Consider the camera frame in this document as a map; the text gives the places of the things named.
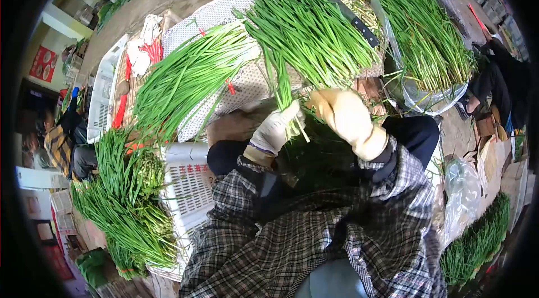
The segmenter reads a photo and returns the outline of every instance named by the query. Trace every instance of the bundle of chives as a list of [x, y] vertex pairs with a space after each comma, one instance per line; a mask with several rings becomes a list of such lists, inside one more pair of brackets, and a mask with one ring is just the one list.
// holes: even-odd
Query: bundle of chives
[[93, 221], [134, 264], [171, 267], [176, 261], [172, 221], [155, 198], [164, 165], [151, 148], [132, 151], [131, 129], [111, 129], [96, 145], [99, 176], [72, 183], [73, 205]]
[[436, 0], [380, 0], [401, 51], [404, 71], [421, 90], [464, 84], [476, 63]]
[[[249, 34], [317, 89], [348, 88], [360, 68], [380, 62], [367, 40], [328, 0], [255, 0], [245, 15], [252, 22], [245, 22]], [[276, 70], [278, 76], [286, 75], [280, 72], [285, 69]]]
[[505, 239], [509, 210], [509, 197], [499, 192], [483, 216], [444, 250], [440, 266], [448, 285], [463, 286], [492, 260]]
[[137, 131], [143, 136], [156, 136], [164, 144], [182, 121], [185, 126], [204, 105], [203, 100], [259, 56], [256, 41], [248, 37], [242, 23], [239, 20], [212, 27], [206, 36], [191, 43], [195, 37], [188, 39], [155, 65], [137, 93], [133, 109]]

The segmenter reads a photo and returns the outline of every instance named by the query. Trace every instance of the gloved hand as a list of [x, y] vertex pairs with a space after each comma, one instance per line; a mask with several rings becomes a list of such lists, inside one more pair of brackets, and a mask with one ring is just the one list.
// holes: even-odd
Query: gloved hand
[[71, 98], [77, 98], [78, 95], [79, 95], [79, 87], [75, 86], [75, 88], [73, 89], [73, 92], [71, 93]]
[[[279, 154], [287, 140], [290, 139], [287, 137], [286, 127], [294, 119], [294, 116], [303, 119], [300, 103], [297, 100], [294, 100], [282, 112], [273, 111], [253, 133], [253, 137], [249, 141], [243, 156], [261, 166], [271, 166], [273, 159]], [[302, 128], [305, 127], [305, 121], [300, 120], [300, 123]]]
[[326, 89], [310, 95], [308, 108], [324, 119], [361, 160], [374, 160], [387, 145], [385, 129], [372, 123], [369, 110], [359, 96], [351, 91]]

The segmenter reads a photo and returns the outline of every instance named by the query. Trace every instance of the woman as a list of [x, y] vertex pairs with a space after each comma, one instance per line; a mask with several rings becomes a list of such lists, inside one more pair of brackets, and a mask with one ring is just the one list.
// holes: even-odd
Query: woman
[[483, 33], [487, 38], [486, 46], [494, 55], [486, 55], [489, 63], [482, 68], [479, 76], [470, 81], [468, 88], [473, 95], [462, 97], [455, 107], [463, 120], [468, 119], [477, 106], [486, 100], [487, 95], [492, 93], [492, 102], [500, 112], [501, 124], [510, 134], [526, 123], [531, 88], [529, 66], [513, 58], [490, 32], [483, 30]]

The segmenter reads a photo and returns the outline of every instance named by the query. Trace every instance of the plastic bag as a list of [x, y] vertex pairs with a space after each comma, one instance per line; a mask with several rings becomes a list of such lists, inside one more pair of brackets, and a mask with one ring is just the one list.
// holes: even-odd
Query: plastic bag
[[[397, 39], [395, 38], [395, 34], [391, 29], [389, 19], [387, 18], [385, 11], [380, 4], [380, 0], [371, 0], [371, 7], [373, 8], [376, 17], [380, 20], [380, 23], [384, 28], [384, 32], [387, 35], [397, 69], [404, 68]], [[416, 82], [412, 79], [402, 79], [400, 96], [404, 101], [404, 105], [408, 108], [419, 113], [435, 116], [446, 112], [448, 109], [453, 107], [453, 105], [456, 104], [464, 93], [466, 93], [467, 88], [468, 83], [465, 85], [455, 85], [445, 91], [433, 93], [420, 90], [417, 87]]]
[[460, 236], [468, 223], [475, 221], [481, 202], [481, 182], [475, 168], [461, 158], [449, 161], [445, 169], [444, 190], [448, 201], [445, 206], [445, 249]]

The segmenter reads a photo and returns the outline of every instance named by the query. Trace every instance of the pile of chives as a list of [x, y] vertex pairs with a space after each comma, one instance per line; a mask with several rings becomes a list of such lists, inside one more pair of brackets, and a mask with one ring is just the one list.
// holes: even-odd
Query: pile of chives
[[257, 43], [248, 37], [242, 22], [212, 27], [204, 37], [191, 43], [195, 37], [188, 39], [155, 65], [138, 91], [133, 109], [135, 127], [142, 136], [154, 136], [164, 145], [180, 123], [185, 120], [185, 126], [204, 105], [202, 101], [218, 92], [244, 64], [259, 57]]
[[317, 89], [349, 88], [362, 68], [380, 62], [367, 40], [328, 0], [255, 0], [245, 15], [246, 30], [266, 48], [277, 71], [280, 109], [292, 100], [289, 84], [281, 83], [288, 77], [284, 62]]
[[403, 75], [421, 90], [439, 92], [465, 84], [476, 63], [436, 0], [380, 0], [404, 63]]

